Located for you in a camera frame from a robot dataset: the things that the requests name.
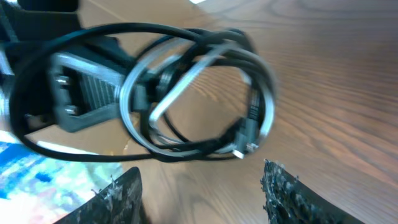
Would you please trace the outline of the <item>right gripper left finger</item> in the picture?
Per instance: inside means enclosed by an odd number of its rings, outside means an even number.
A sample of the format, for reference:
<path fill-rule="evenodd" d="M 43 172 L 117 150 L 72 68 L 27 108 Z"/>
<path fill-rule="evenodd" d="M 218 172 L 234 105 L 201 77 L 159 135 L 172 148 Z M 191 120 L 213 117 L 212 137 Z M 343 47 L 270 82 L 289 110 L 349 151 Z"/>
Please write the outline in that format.
<path fill-rule="evenodd" d="M 144 224 L 140 170 L 132 167 L 56 224 Z"/>

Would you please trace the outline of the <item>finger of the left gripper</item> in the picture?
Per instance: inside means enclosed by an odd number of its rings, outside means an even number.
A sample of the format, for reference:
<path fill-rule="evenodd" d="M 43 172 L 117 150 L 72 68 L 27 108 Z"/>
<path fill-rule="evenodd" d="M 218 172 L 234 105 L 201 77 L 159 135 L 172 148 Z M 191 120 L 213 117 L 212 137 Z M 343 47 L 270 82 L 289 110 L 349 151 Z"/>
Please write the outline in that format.
<path fill-rule="evenodd" d="M 137 60 L 128 54 L 61 51 L 49 57 L 56 124 L 74 133 L 119 116 L 119 93 Z"/>

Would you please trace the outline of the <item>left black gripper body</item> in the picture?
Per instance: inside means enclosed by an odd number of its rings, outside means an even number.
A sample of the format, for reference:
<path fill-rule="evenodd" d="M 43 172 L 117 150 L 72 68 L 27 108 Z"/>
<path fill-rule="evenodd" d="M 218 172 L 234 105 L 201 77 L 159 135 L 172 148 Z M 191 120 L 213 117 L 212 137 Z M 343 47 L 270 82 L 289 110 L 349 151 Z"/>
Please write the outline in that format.
<path fill-rule="evenodd" d="M 1 90 L 5 96 L 2 108 L 10 128 L 33 133 L 56 124 L 49 57 L 61 51 L 127 54 L 117 38 L 99 34 L 67 34 L 49 40 L 2 40 L 1 53 L 5 58 L 1 63 Z"/>

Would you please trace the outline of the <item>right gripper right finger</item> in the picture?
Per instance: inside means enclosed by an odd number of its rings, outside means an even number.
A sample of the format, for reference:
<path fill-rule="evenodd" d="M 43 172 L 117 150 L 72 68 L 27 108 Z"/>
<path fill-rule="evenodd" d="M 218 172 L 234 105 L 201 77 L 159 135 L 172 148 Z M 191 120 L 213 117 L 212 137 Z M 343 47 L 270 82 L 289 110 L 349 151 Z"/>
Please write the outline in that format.
<path fill-rule="evenodd" d="M 271 224 L 362 224 L 362 221 L 318 195 L 275 161 L 264 161 L 264 175 L 260 183 L 266 195 L 263 209 Z"/>

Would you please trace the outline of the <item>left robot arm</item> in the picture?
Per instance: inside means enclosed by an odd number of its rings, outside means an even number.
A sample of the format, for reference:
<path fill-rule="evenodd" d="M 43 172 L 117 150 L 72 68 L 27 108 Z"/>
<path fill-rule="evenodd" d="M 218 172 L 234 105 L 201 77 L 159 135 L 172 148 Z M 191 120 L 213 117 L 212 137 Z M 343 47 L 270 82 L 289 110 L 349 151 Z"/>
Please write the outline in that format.
<path fill-rule="evenodd" d="M 85 29 L 77 1 L 1 2 L 1 86 L 12 96 L 9 125 L 21 136 L 51 125 L 70 133 L 114 119 L 119 91 L 137 64 L 118 33 L 157 32 L 158 24 L 115 23 Z"/>

